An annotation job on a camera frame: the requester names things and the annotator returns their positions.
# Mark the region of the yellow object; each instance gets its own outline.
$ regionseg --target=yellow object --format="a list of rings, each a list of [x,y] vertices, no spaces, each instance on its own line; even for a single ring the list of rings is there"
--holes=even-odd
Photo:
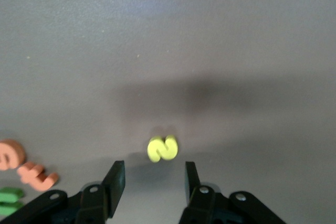
[[[177,141],[173,135],[168,135],[165,142],[160,136],[155,136],[150,139],[147,147],[148,157],[154,163],[160,161],[161,158],[172,160],[176,157],[178,150]]]

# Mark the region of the orange foam piece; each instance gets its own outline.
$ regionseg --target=orange foam piece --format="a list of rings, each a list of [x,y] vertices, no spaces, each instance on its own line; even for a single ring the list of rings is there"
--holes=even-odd
[[[21,144],[12,139],[0,141],[0,170],[15,169],[26,159]]]
[[[36,165],[33,162],[27,162],[22,165],[17,173],[21,176],[21,182],[30,184],[30,186],[37,191],[46,191],[50,189],[58,180],[57,173],[51,173],[46,176],[44,174],[44,167]]]

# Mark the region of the green object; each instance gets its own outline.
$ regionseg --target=green object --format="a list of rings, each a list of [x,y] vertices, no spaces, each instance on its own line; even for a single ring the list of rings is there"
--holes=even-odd
[[[8,216],[20,209],[24,204],[21,202],[4,203],[0,202],[0,215]]]
[[[15,203],[24,195],[20,188],[4,187],[0,189],[0,202]]]

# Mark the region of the orange letter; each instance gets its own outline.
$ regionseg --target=orange letter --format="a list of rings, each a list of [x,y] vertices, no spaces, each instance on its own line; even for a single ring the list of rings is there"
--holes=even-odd
[[[17,141],[11,139],[0,141],[0,170],[15,169],[25,158],[25,150]]]
[[[37,191],[46,191],[57,182],[58,174],[52,173],[46,176],[43,171],[42,165],[27,162],[17,170],[17,173],[21,176],[22,183],[30,184]]]

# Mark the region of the gray surface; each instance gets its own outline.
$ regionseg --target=gray surface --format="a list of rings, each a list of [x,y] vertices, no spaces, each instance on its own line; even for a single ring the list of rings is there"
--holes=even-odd
[[[125,160],[108,223],[178,223],[185,161],[287,223],[335,223],[335,42],[336,0],[0,0],[0,137],[70,195]],[[149,162],[154,134],[175,160]]]

